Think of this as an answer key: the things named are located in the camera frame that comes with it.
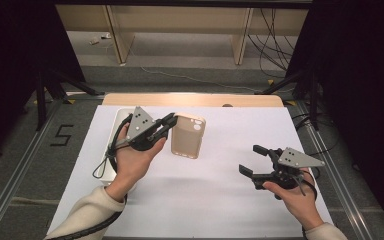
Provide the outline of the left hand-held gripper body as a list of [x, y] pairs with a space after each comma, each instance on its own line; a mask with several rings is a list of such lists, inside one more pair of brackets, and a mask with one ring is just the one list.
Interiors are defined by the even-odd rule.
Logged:
[[[118, 139], [119, 133], [126, 123], [129, 124], [126, 136]], [[114, 139], [114, 149], [130, 146], [138, 151], [149, 150], [157, 142], [154, 140], [154, 133], [161, 128], [161, 119], [153, 119], [145, 110], [137, 106], [117, 129], [118, 136]]]

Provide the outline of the black metal stand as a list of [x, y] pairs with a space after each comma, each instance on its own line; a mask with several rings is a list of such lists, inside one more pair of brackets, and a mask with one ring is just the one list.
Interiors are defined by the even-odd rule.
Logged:
[[91, 96], [104, 95], [104, 92], [94, 90], [63, 72], [54, 69], [40, 70], [36, 77], [36, 100], [38, 109], [37, 131], [41, 130], [47, 121], [45, 92], [48, 92], [53, 99], [63, 100], [64, 102], [68, 101], [67, 92], [61, 85], [62, 82], [67, 82], [69, 85]]
[[270, 86], [263, 91], [255, 92], [255, 95], [271, 95], [277, 90], [287, 86], [288, 84], [295, 83], [293, 89], [293, 97], [295, 99], [303, 99], [306, 95], [310, 98], [310, 110], [308, 119], [313, 128], [318, 131], [319, 126], [317, 123], [317, 101], [318, 101], [318, 77], [313, 70], [299, 70], [293, 73], [279, 83]]

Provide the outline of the beige phone case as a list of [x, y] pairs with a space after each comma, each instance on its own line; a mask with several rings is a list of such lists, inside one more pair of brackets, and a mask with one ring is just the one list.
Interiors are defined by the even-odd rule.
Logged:
[[190, 159], [199, 157], [206, 120], [203, 117], [178, 112], [172, 128], [171, 152]]

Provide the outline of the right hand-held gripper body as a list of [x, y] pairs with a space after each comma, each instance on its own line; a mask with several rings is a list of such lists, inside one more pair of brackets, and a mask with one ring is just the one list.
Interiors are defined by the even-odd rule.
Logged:
[[251, 179], [256, 190], [263, 189], [267, 181], [276, 183], [283, 189], [294, 189], [304, 181], [303, 168], [324, 167], [325, 162], [306, 155], [298, 150], [287, 147], [282, 149], [270, 149], [273, 171], [269, 174], [255, 174]]

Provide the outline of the person's left hand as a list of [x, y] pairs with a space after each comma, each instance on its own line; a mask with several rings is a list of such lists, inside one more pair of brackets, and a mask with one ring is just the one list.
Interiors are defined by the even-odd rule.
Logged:
[[154, 146], [146, 151], [137, 151], [131, 146], [116, 151], [117, 175], [112, 183], [105, 188], [106, 193], [114, 200], [123, 202], [125, 195], [143, 178], [154, 157], [163, 149], [166, 139], [159, 139]]

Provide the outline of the dark curtain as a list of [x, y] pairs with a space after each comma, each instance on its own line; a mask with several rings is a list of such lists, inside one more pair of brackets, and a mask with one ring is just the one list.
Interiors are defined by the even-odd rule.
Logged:
[[301, 69], [384, 210], [384, 0], [312, 0], [289, 65]]
[[37, 86], [85, 80], [55, 4], [0, 0], [0, 144]]

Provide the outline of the small white floor object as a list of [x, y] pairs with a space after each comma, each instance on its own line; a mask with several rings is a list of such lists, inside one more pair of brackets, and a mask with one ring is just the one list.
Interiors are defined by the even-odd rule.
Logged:
[[98, 45], [98, 44], [105, 44], [105, 45], [111, 45], [112, 44], [112, 35], [110, 33], [103, 33], [101, 35], [93, 36], [89, 40], [90, 45]]

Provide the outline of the metal floor rail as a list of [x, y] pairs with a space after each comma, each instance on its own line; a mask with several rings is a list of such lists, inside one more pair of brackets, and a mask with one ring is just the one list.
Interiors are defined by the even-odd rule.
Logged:
[[61, 100], [54, 100], [49, 105], [49, 110], [45, 111], [45, 120], [41, 123], [40, 127], [34, 132], [29, 145], [25, 148], [23, 155], [17, 162], [16, 167], [11, 173], [5, 187], [0, 192], [0, 222], [8, 209], [13, 197], [15, 196], [20, 184], [22, 183], [32, 161], [38, 152], [45, 135], [49, 130], [56, 112], [63, 105]]
[[349, 240], [375, 240], [376, 233], [371, 229], [370, 221], [378, 213], [383, 217], [383, 210], [361, 173], [353, 167], [348, 149], [327, 110], [318, 108], [318, 129], [315, 129], [306, 120], [310, 108], [307, 100], [298, 101], [298, 117], [294, 123], [304, 151], [327, 162], [327, 166], [320, 170], [317, 183], [328, 211]]

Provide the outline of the white paper sheet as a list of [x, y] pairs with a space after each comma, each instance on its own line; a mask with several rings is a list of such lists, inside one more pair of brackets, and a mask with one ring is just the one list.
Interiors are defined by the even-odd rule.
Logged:
[[269, 173], [269, 158], [254, 152], [301, 143], [284, 107], [190, 107], [206, 121], [200, 154], [179, 157], [164, 148], [129, 193], [109, 238], [263, 239], [301, 237], [284, 204], [239, 173], [244, 165]]

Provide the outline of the light wooden bench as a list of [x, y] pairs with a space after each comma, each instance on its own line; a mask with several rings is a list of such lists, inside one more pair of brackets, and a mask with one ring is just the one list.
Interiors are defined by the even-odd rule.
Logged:
[[240, 65], [248, 35], [300, 34], [305, 10], [275, 8], [157, 7], [110, 5], [58, 5], [67, 31], [108, 32], [116, 59], [127, 62], [137, 33], [225, 34], [230, 37], [234, 62]]

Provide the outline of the person's right hand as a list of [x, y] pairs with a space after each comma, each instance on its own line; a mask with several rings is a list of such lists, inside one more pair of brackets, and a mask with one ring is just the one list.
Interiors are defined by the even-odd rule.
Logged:
[[314, 179], [308, 168], [303, 168], [304, 181], [294, 189], [283, 189], [273, 182], [265, 182], [263, 187], [277, 195], [288, 211], [299, 221], [304, 230], [310, 230], [324, 223], [316, 207]]

